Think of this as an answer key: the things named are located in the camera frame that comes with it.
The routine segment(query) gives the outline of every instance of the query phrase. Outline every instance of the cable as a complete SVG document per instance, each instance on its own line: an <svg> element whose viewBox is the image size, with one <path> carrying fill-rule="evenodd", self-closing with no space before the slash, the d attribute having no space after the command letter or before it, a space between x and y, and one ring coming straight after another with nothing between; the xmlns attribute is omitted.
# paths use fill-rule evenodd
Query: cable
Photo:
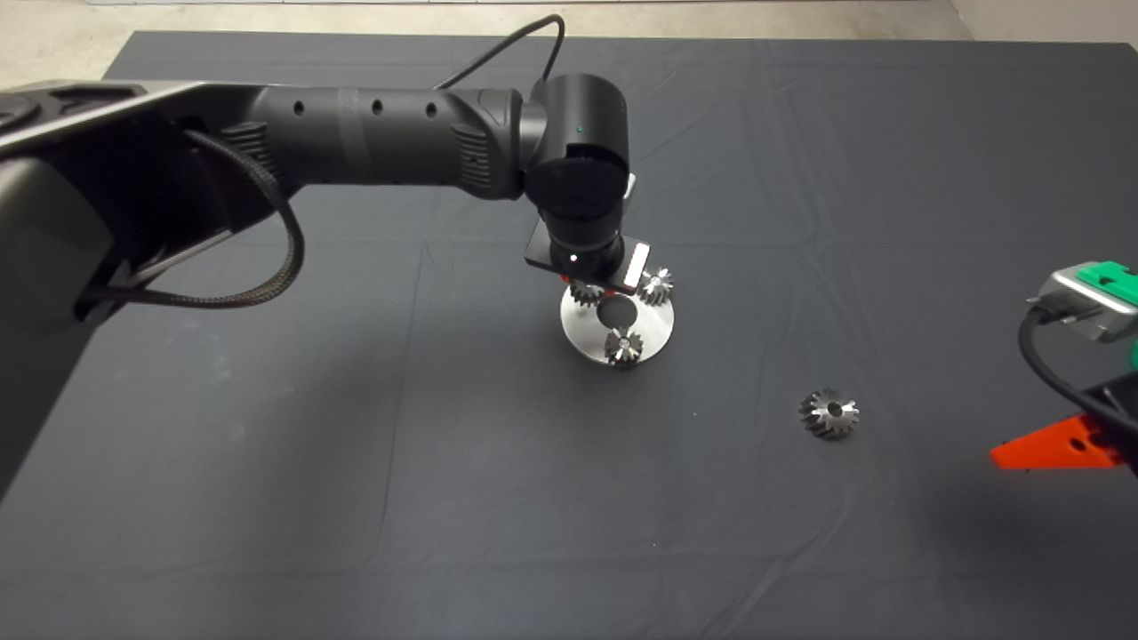
<svg viewBox="0 0 1138 640"><path fill-rule="evenodd" d="M554 60L558 59L558 54L561 51L561 41L564 40L566 38L566 20L562 19L561 16L559 16L558 14L550 14L544 18L537 22L529 23L526 26L519 28L518 31L511 33L510 35L506 35L505 38L502 39L501 42L492 47L485 54L470 60L469 63L467 63L464 67L452 73L450 77L447 77L443 82L439 82L435 87L431 87L431 89L438 90L438 89L451 88L452 85L454 85L454 83L459 82L463 77L467 77L468 75L477 71L479 67L489 61L490 58L497 56L514 42L521 40L522 38L529 35L530 33L534 33L535 31L544 26L554 23L558 25L558 38L553 42L553 50L550 51L550 59L545 63L545 71L542 72L542 80L549 80L550 72L553 71L553 63Z"/></svg>
<svg viewBox="0 0 1138 640"><path fill-rule="evenodd" d="M1089 413L1092 418L1113 422L1118 428L1129 432L1132 437L1138 437L1138 421L1113 407L1098 401L1089 394L1077 389L1070 383L1059 378L1050 367L1044 363L1036 350L1036 328L1041 325L1053 322L1052 317L1044 309L1032 309L1020 323L1020 353L1028 362L1028 367L1039 376L1039 379L1052 387L1055 393L1073 402L1079 409Z"/></svg>
<svg viewBox="0 0 1138 640"><path fill-rule="evenodd" d="M281 216L281 221L284 222L284 230L288 232L288 251L284 255L284 263L272 277L261 285L228 296L196 297L168 292L151 292L142 288L89 287L83 293L84 300L158 304L190 309L241 309L269 302L281 295L300 273L300 266L304 264L304 233L300 231L300 223L297 222L296 213L292 212L288 198L281 192L277 178L258 162L216 138L199 131L185 131L184 133L201 148L236 164L257 186L257 189L265 196L269 204L277 210Z"/></svg>

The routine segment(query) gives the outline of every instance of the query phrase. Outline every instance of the concrete floor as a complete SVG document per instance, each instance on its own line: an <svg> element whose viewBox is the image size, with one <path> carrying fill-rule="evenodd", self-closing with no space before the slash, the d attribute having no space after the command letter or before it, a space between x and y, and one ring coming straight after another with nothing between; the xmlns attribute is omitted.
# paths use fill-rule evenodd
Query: concrete floor
<svg viewBox="0 0 1138 640"><path fill-rule="evenodd" d="M0 88L102 75L135 30L498 35L551 11L570 35L1138 42L1135 0L91 6L0 0Z"/></svg>

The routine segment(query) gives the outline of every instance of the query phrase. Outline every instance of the circular metal plate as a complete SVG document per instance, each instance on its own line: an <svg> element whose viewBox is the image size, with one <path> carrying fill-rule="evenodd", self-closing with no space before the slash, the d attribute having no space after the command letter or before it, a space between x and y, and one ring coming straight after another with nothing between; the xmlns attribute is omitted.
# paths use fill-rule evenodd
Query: circular metal plate
<svg viewBox="0 0 1138 640"><path fill-rule="evenodd" d="M659 306L649 306L636 296L618 296L632 301L636 305L636 321L629 330L640 334L644 340L644 351L637 362L651 359L663 345L668 344L671 337L671 327L676 321L671 302L668 301ZM566 337L570 344L577 348L585 358L600 364L609 364L604 355L604 338L610 329L601 323L596 315L597 306L582 306L572 300L569 289L561 296L561 327L566 331Z"/></svg>

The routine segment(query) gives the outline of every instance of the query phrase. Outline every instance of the table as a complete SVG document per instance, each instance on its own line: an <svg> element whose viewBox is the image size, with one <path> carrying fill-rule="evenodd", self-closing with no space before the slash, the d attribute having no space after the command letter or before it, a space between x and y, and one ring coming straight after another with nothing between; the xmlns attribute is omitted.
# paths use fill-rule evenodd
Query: table
<svg viewBox="0 0 1138 640"><path fill-rule="evenodd" d="M108 76L426 87L488 42L137 33ZM464 85L528 92L549 42ZM96 335L0 509L0 637L1136 633L1132 475L987 454L1072 411L1022 300L1138 249L1132 49L570 39L556 71L628 99L667 348L572 351L525 200L308 188L288 294ZM282 239L160 285L256 282ZM1041 337L1078 384L1125 370ZM797 422L820 386L851 438Z"/></svg>

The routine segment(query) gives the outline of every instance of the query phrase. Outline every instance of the gear teeth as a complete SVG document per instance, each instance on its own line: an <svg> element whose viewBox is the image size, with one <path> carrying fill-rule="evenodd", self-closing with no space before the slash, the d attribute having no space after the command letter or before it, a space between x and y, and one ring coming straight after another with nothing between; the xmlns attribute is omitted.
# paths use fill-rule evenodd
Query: gear teeth
<svg viewBox="0 0 1138 640"><path fill-rule="evenodd" d="M636 287L636 295L644 304L659 306L671 300L671 290L675 287L675 279L671 271L666 266L644 271L641 273L640 285Z"/></svg>
<svg viewBox="0 0 1138 640"><path fill-rule="evenodd" d="M582 306L595 306L604 298L604 289L595 285L586 285L580 280L570 280L569 295Z"/></svg>
<svg viewBox="0 0 1138 640"><path fill-rule="evenodd" d="M839 415L830 411L831 404L842 408ZM830 387L806 396L799 408L806 429L823 440L841 440L850 435L853 426L860 421L859 413L853 400Z"/></svg>
<svg viewBox="0 0 1138 640"><path fill-rule="evenodd" d="M627 328L612 329L604 338L604 356L613 367L630 368L636 364L643 352L643 338L640 334L630 333Z"/></svg>

